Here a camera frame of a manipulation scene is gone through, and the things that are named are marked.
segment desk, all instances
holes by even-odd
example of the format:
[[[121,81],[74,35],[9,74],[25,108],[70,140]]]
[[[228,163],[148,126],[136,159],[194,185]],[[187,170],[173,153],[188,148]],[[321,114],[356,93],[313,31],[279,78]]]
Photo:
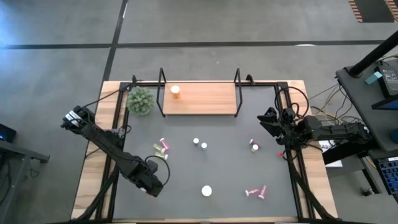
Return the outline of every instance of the desk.
[[[230,81],[207,81],[207,82],[230,82]],[[289,86],[294,86],[305,92],[304,82],[301,80],[289,80],[289,81],[256,81],[256,83],[262,82],[287,82]],[[104,82],[101,91],[101,97],[115,91],[119,88],[120,82]],[[124,118],[124,105],[127,94],[123,95],[123,103],[120,109],[119,115],[119,126],[123,123]],[[96,113],[96,123],[103,129],[109,129],[112,127],[113,118],[115,114],[116,101],[118,96],[110,96],[98,104]],[[292,102],[296,102],[300,105],[300,112],[303,113],[306,105],[305,99],[301,94],[295,90],[290,91],[290,99]],[[89,142],[87,148],[87,154],[95,150],[96,146]],[[86,159],[83,164],[83,170],[81,173],[80,183],[76,194],[75,204],[72,212],[72,218],[78,217],[83,213],[85,208],[91,203],[95,195],[98,193],[101,186],[101,179],[104,171],[104,162],[106,155],[102,151],[97,151]],[[305,168],[307,171],[308,183],[311,190],[320,201],[320,203],[326,208],[326,210],[333,216],[337,217],[333,196],[326,174],[325,165],[323,163],[322,154],[318,149],[308,147],[303,150],[303,159]],[[109,195],[104,200],[103,216],[106,216],[106,212],[109,207]],[[308,216],[306,209],[305,197],[301,190],[299,190],[300,203],[303,208],[304,217]],[[294,222],[297,217],[250,217],[250,218],[207,218],[200,219],[202,222]],[[197,222],[199,220],[194,219],[177,219],[177,220],[120,220],[121,222]]]

